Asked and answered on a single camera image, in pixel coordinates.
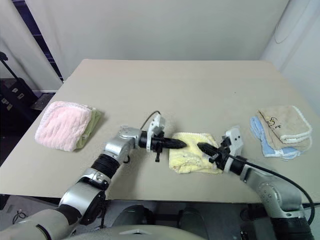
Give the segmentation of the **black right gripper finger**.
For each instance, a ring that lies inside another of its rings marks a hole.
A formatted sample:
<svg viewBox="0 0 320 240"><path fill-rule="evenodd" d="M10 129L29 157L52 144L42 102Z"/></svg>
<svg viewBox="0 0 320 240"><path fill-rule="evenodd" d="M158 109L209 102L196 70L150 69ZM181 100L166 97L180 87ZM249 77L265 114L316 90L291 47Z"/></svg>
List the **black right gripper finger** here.
<svg viewBox="0 0 320 240"><path fill-rule="evenodd" d="M198 148L209 156L210 161L215 161L218 158L218 149L210 144L197 144Z"/></svg>
<svg viewBox="0 0 320 240"><path fill-rule="evenodd" d="M215 156L220 154L219 149L214 147L213 145L210 145L209 143L199 142L197 143L197 146L203 153L208 156Z"/></svg>

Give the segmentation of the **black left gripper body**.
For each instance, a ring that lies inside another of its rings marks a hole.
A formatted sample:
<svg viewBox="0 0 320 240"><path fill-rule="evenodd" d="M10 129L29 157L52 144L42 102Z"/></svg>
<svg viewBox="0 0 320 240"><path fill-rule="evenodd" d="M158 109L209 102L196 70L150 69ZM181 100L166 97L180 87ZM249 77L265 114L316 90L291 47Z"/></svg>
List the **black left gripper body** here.
<svg viewBox="0 0 320 240"><path fill-rule="evenodd" d="M160 154L163 149L170 149L172 147L172 142L169 138L165 137L165 132L161 131L159 134L155 134L151 138L150 149L156 153L155 162L160 162Z"/></svg>

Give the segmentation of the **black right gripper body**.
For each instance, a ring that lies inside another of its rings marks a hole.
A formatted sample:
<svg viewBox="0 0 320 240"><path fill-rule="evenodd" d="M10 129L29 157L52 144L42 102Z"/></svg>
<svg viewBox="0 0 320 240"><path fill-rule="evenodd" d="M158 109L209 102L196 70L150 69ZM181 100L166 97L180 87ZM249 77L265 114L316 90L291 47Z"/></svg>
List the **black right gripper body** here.
<svg viewBox="0 0 320 240"><path fill-rule="evenodd" d="M225 167L230 154L230 138L224 137L220 147L211 147L210 163L215 163L217 167Z"/></svg>

